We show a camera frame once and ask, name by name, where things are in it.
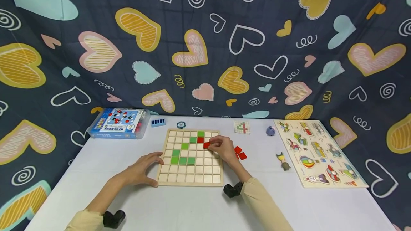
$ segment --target blue block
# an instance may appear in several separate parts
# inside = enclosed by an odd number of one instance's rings
[[[159,126],[165,126],[165,125],[166,125],[165,119],[157,119],[157,120],[151,121],[152,128],[159,127]]]

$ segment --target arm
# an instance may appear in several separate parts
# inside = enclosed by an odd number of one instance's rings
[[[255,212],[265,230],[292,231],[290,224],[275,204],[263,185],[253,178],[237,159],[233,142],[229,137],[217,136],[210,139],[209,150],[214,151],[232,168],[243,184],[241,195],[245,203]]]
[[[162,152],[142,156],[133,165],[107,181],[97,196],[85,210],[79,211],[67,225],[65,231],[99,231],[103,228],[103,214],[106,212],[116,195],[126,185],[148,184],[158,187],[154,179],[146,176],[147,168],[157,161],[164,164],[160,158]]]

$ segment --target pattern card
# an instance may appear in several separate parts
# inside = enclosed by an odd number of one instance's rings
[[[274,120],[305,188],[368,185],[319,120]]]
[[[248,121],[234,121],[234,132],[239,134],[250,134],[250,123]]]

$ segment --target wooden grid board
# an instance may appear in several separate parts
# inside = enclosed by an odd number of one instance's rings
[[[159,185],[222,187],[223,161],[204,143],[218,136],[216,130],[169,129],[163,147],[164,165],[159,167]]]
[[[319,120],[274,120],[305,188],[367,188]]]

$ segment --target beige sleeve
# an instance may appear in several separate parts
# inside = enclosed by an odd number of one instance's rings
[[[75,214],[65,231],[100,231],[103,229],[103,216],[99,212],[82,210]]]
[[[255,178],[243,184],[241,195],[267,231],[292,231],[290,224],[263,185]]]

